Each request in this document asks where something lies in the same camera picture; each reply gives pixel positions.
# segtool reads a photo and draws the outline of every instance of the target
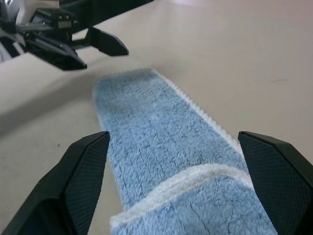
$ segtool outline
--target blue microfiber cloth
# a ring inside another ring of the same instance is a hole
[[[113,234],[277,234],[240,146],[154,70],[95,85],[124,212]]]

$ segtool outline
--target microfiber towel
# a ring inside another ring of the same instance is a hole
[[[155,70],[95,85],[124,212],[113,234],[276,234],[237,142]]]

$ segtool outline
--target beige floor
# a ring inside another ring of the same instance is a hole
[[[93,81],[153,67],[234,137],[292,143],[313,163],[313,10],[310,1],[156,0],[102,23],[130,56],[80,52],[89,69],[61,72],[24,55],[0,65],[0,229],[75,140],[99,131]],[[121,211],[109,165],[90,229],[109,234]]]

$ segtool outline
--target gray floor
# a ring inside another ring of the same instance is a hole
[[[108,73],[155,68],[234,137],[271,135],[313,163],[311,11],[307,1],[156,0],[99,26],[129,57],[85,49],[80,72],[31,55],[0,65],[0,228],[72,142],[99,131],[92,85]],[[120,211],[107,164],[90,234],[109,234]]]

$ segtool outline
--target robotic end effector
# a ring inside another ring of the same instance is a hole
[[[58,0],[0,1],[0,34],[23,44],[29,53],[61,70],[86,69],[76,53],[84,47],[95,47],[109,56],[128,55],[117,37],[94,27],[88,29],[86,38],[72,40],[79,19],[60,8]]]

